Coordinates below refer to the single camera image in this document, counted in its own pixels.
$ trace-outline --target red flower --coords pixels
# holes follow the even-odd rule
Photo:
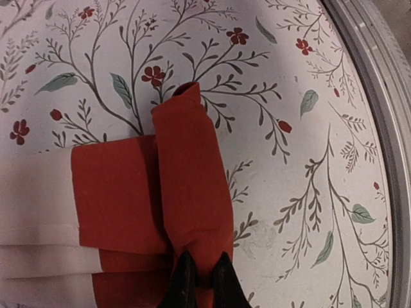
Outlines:
[[[243,33],[243,29],[234,28],[234,31],[227,31],[227,36],[231,37],[231,42],[234,45],[245,45],[250,38],[247,34]]]
[[[26,68],[26,70],[25,70],[26,74],[31,73],[32,71],[34,71],[35,68],[36,68],[36,65],[31,64],[28,68]]]
[[[304,56],[308,56],[308,52],[312,52],[313,49],[308,46],[308,42],[306,40],[297,39],[296,46],[302,50],[302,54]]]
[[[86,6],[82,12],[78,14],[79,17],[82,19],[86,19],[88,17],[92,16],[92,13],[94,12],[94,8],[90,8],[90,6]]]
[[[51,112],[50,112],[50,116],[51,116],[51,118],[54,120],[54,121],[59,121],[59,120],[61,120],[62,119],[62,113],[59,111],[59,110],[57,110],[57,109],[53,109]]]
[[[286,133],[291,133],[293,129],[287,122],[284,122],[284,121],[279,121],[278,126],[283,132],[286,132]]]
[[[20,122],[16,121],[13,125],[13,131],[10,133],[10,139],[16,139],[16,143],[19,146],[24,144],[24,136],[28,134],[30,129],[26,126],[26,120],[21,120]]]
[[[144,82],[152,82],[153,87],[160,87],[162,80],[166,77],[166,73],[161,71],[161,68],[158,66],[155,67],[146,67],[144,70],[145,75],[142,75],[141,80]]]

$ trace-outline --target silver rim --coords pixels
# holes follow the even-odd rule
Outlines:
[[[411,70],[370,0],[322,0],[367,93],[383,149],[392,213],[387,307],[411,305]]]

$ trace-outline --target floral tablecloth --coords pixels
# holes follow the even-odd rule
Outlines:
[[[317,0],[0,0],[0,55],[1,158],[153,133],[200,82],[250,304],[385,307],[378,134]]]

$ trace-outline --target napkin fold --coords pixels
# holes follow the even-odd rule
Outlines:
[[[185,251],[213,306],[231,196],[200,86],[152,110],[155,135],[0,161],[0,295],[50,308],[155,307]]]

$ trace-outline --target red cloth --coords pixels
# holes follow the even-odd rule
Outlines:
[[[199,276],[198,307],[212,307],[210,275],[232,256],[231,197],[214,126],[197,83],[153,109],[155,136],[77,147],[73,186],[82,246],[100,248],[100,308],[153,307],[178,256]]]

